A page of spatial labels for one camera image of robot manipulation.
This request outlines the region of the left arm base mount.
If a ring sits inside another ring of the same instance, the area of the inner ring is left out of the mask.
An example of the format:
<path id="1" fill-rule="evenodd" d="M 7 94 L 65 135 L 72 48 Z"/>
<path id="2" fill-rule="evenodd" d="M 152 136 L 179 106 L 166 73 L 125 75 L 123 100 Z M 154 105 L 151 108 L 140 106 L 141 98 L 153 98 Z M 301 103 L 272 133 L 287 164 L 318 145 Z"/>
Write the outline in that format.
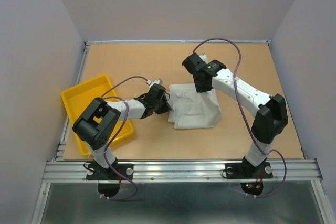
<path id="1" fill-rule="evenodd" d="M 119 174 L 123 175 L 129 180 L 133 179 L 134 165 L 131 163 L 118 163 L 112 164 L 112 167 L 119 173 L 116 173 L 111 168 L 103 168 L 96 161 L 89 161 L 83 164 L 86 170 L 86 180 L 97 182 L 97 190 L 101 198 L 107 200 L 123 200 L 126 196 L 122 196 L 121 199 L 117 198 L 117 194 L 121 190 L 121 184 L 123 181 L 127 181 Z"/>

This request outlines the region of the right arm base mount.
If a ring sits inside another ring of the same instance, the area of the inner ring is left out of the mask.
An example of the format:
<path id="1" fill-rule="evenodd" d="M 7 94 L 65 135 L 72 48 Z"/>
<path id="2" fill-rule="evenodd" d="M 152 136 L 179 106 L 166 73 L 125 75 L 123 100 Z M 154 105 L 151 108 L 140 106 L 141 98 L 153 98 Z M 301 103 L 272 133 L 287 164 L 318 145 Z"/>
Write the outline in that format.
<path id="1" fill-rule="evenodd" d="M 257 167 L 247 163 L 227 163 L 222 177 L 229 180 L 241 180 L 240 186 L 248 195 L 260 196 L 264 189 L 264 179 L 273 178 L 269 162 Z"/>

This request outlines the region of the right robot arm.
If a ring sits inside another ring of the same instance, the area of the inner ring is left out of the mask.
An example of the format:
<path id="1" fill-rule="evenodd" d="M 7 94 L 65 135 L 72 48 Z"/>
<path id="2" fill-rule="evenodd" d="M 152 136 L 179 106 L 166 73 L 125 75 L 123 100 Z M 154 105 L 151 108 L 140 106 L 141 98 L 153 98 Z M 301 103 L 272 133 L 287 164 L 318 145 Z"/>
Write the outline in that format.
<path id="1" fill-rule="evenodd" d="M 243 108 L 254 117 L 248 131 L 253 143 L 244 157 L 241 170 L 253 177 L 260 172 L 260 165 L 266 160 L 274 139 L 288 124 L 286 101 L 280 94 L 271 96 L 261 92 L 234 74 L 218 60 L 206 63 L 193 53 L 182 66 L 192 75 L 197 93 L 213 89 L 236 100 L 241 112 Z"/>

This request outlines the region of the aluminium front rail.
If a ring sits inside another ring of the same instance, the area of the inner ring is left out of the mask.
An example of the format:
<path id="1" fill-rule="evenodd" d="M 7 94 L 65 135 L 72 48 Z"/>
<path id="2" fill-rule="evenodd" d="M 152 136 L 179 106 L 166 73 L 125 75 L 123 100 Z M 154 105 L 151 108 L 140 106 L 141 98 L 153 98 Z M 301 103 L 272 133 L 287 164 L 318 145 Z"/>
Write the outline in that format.
<path id="1" fill-rule="evenodd" d="M 201 161 L 132 161 L 135 183 L 207 183 L 228 182 L 222 176 L 230 160 Z M 307 159 L 288 159 L 286 181 L 323 180 L 318 162 Z M 85 183 L 87 171 L 83 162 L 48 162 L 43 174 L 44 183 Z"/>

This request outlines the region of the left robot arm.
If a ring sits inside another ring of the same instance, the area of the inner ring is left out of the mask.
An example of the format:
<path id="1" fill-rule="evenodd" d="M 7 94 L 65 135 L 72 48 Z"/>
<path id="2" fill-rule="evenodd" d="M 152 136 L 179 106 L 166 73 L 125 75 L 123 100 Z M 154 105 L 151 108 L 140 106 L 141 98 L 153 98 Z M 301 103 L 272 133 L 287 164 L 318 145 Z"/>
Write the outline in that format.
<path id="1" fill-rule="evenodd" d="M 110 149 L 109 139 L 120 121 L 145 119 L 153 113 L 162 114 L 170 110 L 166 88 L 158 83 L 150 85 L 149 91 L 139 97 L 125 101 L 106 101 L 94 98 L 73 124 L 72 130 L 88 147 L 99 165 L 99 173 L 106 179 L 117 172 L 117 158 Z"/>

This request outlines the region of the white long sleeve shirt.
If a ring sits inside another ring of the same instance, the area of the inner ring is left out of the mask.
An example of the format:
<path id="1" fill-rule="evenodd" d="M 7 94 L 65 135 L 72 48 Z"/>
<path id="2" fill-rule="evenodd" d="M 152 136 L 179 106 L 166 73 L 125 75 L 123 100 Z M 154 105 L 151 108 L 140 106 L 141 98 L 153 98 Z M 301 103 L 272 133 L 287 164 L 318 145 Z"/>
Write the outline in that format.
<path id="1" fill-rule="evenodd" d="M 173 123 L 175 129 L 212 128 L 222 119 L 214 89 L 197 93 L 193 83 L 172 84 L 169 95 L 171 110 L 167 121 Z"/>

